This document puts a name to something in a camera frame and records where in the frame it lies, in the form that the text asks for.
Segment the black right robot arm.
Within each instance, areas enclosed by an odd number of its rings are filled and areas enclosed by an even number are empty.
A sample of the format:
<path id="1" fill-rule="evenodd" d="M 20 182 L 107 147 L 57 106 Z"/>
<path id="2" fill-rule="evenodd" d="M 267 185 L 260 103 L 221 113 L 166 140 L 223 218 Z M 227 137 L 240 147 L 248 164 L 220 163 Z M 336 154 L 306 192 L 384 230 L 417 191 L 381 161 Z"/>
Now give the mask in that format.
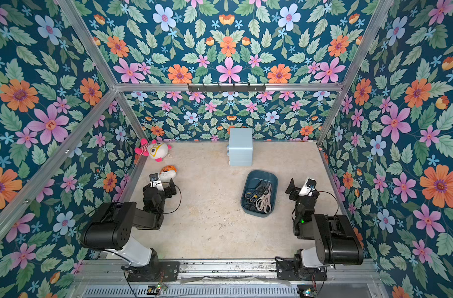
<path id="1" fill-rule="evenodd" d="M 315 212 L 321 194 L 315 180 L 308 179 L 302 187 L 290 180 L 285 193 L 295 203 L 292 212 L 294 236 L 299 240 L 314 241 L 314 247 L 299 249 L 293 257 L 295 271 L 363 264 L 364 249 L 349 218 L 343 214 L 329 216 Z"/>

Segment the teal plastic storage box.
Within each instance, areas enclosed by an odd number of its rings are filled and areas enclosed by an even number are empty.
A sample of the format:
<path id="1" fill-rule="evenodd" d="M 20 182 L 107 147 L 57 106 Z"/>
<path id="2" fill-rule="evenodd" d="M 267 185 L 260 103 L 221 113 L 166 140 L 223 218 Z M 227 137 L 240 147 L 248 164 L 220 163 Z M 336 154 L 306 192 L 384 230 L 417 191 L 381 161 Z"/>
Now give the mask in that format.
<path id="1" fill-rule="evenodd" d="M 245 181 L 240 204 L 245 213 L 268 217 L 275 208 L 278 178 L 267 171 L 253 170 Z"/>

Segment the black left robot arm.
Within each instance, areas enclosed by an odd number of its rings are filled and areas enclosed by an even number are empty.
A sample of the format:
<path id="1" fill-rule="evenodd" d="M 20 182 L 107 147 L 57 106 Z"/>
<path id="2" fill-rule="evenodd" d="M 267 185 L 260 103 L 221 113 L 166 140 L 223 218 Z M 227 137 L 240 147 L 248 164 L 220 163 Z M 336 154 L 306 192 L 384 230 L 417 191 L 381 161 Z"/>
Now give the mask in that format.
<path id="1" fill-rule="evenodd" d="M 143 188 L 142 209 L 136 202 L 103 203 L 94 210 L 90 221 L 80 230 L 77 238 L 84 248 L 106 252 L 127 262 L 128 270 L 159 271 L 157 252 L 147 248 L 131 236 L 132 230 L 159 230 L 166 212 L 166 200 L 180 195 L 173 179 L 161 181 L 152 174 L 150 183 Z"/>

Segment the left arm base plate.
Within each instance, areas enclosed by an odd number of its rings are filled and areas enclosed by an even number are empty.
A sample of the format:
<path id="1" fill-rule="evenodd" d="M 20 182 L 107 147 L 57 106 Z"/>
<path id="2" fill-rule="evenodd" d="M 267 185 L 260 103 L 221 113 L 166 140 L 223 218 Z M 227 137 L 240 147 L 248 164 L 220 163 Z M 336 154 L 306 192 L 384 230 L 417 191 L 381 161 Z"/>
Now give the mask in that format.
<path id="1" fill-rule="evenodd" d="M 129 266 L 126 269 L 129 282 L 171 282 L 179 275 L 180 263 L 177 261 L 160 261 L 144 267 Z"/>

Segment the blue grey handled scissors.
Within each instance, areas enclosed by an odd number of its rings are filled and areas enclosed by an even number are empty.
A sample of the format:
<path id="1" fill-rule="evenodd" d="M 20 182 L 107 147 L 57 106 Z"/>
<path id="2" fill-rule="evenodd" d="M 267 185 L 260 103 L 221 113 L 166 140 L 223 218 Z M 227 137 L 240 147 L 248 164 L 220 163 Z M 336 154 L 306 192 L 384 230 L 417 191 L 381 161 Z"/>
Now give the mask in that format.
<path id="1" fill-rule="evenodd" d="M 259 180 L 255 187 L 249 188 L 244 194 L 244 198 L 249 203 L 255 203 L 264 193 L 262 180 Z"/>

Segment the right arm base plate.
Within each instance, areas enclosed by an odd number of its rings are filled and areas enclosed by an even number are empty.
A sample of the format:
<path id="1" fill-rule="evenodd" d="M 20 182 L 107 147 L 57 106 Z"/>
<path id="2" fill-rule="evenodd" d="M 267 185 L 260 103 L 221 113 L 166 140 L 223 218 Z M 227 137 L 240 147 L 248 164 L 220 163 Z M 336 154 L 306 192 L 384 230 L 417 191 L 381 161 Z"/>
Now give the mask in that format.
<path id="1" fill-rule="evenodd" d="M 277 279 L 286 281 L 327 281 L 324 268 L 307 268 L 298 259 L 275 257 Z"/>

